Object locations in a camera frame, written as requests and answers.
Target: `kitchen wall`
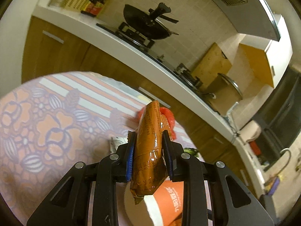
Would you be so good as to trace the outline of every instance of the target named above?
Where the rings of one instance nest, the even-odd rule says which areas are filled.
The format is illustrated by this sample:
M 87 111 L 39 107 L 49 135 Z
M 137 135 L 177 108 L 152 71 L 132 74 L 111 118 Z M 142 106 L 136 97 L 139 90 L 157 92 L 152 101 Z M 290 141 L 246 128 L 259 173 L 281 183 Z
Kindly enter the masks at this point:
M 237 33 L 225 14 L 212 0 L 112 0 L 99 17 L 108 24 L 118 27 L 123 18 L 125 4 L 133 5 L 143 11 L 155 9 L 164 2 L 172 10 L 168 16 L 179 20 L 177 24 L 164 21 L 166 27 L 179 34 L 164 40 L 157 40 L 153 49 L 164 53 L 166 60 L 177 66 L 184 63 L 187 67 L 202 58 L 212 43 L 217 42 L 225 55 L 233 63 L 236 49 L 243 38 Z
M 25 39 L 38 0 L 13 0 L 0 20 L 0 97 L 21 84 Z
M 291 64 L 291 67 L 295 70 L 301 73 L 301 62 L 293 61 Z
M 273 88 L 271 86 L 263 84 L 257 78 L 253 78 L 250 85 L 243 92 L 243 100 L 239 102 L 239 105 L 232 112 L 238 130 L 250 121 L 272 91 Z
M 297 159 L 301 155 L 301 134 L 290 147 L 292 158 L 288 166 L 282 171 L 278 189 L 273 195 L 275 210 L 280 219 L 284 219 L 296 203 L 301 193 L 301 171 L 296 172 Z M 287 162 L 288 154 L 285 153 L 265 174 L 267 178 L 277 173 Z

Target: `kitchen counter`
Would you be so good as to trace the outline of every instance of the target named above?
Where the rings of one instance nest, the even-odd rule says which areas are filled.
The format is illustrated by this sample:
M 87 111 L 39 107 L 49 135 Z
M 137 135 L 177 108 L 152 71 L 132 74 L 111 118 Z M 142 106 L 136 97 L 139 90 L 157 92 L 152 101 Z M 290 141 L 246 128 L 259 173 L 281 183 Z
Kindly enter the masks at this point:
M 68 31 L 134 69 L 136 72 L 176 98 L 179 102 L 211 125 L 227 140 L 233 141 L 233 132 L 223 117 L 213 111 L 170 70 L 162 67 L 144 53 L 110 32 L 96 26 L 96 23 L 103 25 L 106 25 L 106 23 L 80 13 L 67 11 L 58 7 L 49 7 L 47 6 L 48 3 L 49 0 L 39 0 L 33 11 L 33 16 Z M 260 167 L 258 167 L 258 164 L 254 163 L 254 158 L 255 160 L 257 158 L 239 139 L 236 138 L 233 145 L 239 152 L 249 176 L 252 179 L 255 192 L 259 197 L 263 194 L 263 185 L 261 177 L 258 174 Z

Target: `wok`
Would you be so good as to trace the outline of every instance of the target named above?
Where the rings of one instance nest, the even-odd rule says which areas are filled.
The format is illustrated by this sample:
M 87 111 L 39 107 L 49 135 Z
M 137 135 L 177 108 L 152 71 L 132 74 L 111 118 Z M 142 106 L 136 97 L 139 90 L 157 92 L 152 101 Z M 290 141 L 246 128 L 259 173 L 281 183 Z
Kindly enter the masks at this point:
M 170 31 L 157 18 L 161 18 L 177 23 L 178 20 L 163 16 L 164 13 L 170 13 L 171 9 L 164 3 L 160 3 L 155 10 L 150 9 L 151 13 L 147 14 L 140 9 L 126 4 L 123 9 L 123 16 L 126 23 L 136 31 L 152 40 L 160 40 L 178 33 Z

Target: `wall cabinet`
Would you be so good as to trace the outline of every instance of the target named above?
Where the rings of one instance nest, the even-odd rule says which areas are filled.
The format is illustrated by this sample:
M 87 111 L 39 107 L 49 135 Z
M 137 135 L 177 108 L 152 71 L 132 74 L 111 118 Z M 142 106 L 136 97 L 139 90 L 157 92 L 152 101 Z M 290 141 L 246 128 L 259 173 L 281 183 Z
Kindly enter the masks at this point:
M 166 103 L 205 161 L 224 161 L 243 181 L 240 170 L 246 169 L 235 147 L 198 115 L 111 55 L 48 22 L 32 17 L 24 50 L 22 82 L 76 70 L 113 78 Z M 251 180 L 248 181 L 248 188 L 255 194 Z

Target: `floral tablecloth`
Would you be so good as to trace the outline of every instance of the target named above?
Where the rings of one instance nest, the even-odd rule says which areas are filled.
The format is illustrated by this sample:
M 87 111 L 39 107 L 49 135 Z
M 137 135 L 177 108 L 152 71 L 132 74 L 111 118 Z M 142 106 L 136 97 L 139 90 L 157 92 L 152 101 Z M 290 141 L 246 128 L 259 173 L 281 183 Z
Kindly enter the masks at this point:
M 99 162 L 111 137 L 135 130 L 136 112 L 150 102 L 123 83 L 70 72 L 29 81 L 0 100 L 0 193 L 26 225 L 28 218 L 78 161 Z M 194 147 L 176 123 L 183 147 Z M 119 225 L 131 225 L 117 185 Z

